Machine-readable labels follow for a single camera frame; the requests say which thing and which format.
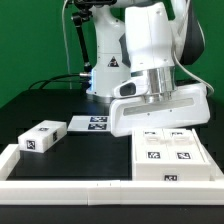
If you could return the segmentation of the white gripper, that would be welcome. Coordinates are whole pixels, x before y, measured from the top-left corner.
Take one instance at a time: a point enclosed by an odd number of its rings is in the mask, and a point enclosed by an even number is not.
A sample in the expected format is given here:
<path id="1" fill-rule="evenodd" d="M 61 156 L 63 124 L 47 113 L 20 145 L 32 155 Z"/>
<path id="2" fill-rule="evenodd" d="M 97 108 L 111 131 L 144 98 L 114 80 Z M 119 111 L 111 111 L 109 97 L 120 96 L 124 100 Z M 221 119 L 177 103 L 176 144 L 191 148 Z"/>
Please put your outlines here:
<path id="1" fill-rule="evenodd" d="M 133 81 L 117 87 L 122 93 L 110 105 L 110 129 L 115 137 L 132 134 L 135 128 L 178 128 L 207 123 L 210 111 L 206 87 L 202 83 L 178 86 L 170 99 L 147 102 L 145 95 L 137 92 Z"/>

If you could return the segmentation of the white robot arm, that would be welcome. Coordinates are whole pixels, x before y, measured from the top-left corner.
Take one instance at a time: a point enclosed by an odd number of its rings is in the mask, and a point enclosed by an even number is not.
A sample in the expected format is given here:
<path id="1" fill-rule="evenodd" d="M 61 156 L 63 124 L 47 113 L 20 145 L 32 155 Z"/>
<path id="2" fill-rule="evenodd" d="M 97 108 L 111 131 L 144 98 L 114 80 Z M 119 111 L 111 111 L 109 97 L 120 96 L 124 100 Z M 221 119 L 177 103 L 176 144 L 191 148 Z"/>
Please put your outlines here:
<path id="1" fill-rule="evenodd" d="M 87 94 L 108 102 L 110 131 L 126 136 L 137 127 L 176 128 L 206 123 L 207 83 L 177 87 L 174 70 L 187 40 L 190 0 L 171 0 L 175 19 L 162 2 L 117 0 L 125 20 L 115 19 L 107 3 L 94 4 L 97 63 Z"/>

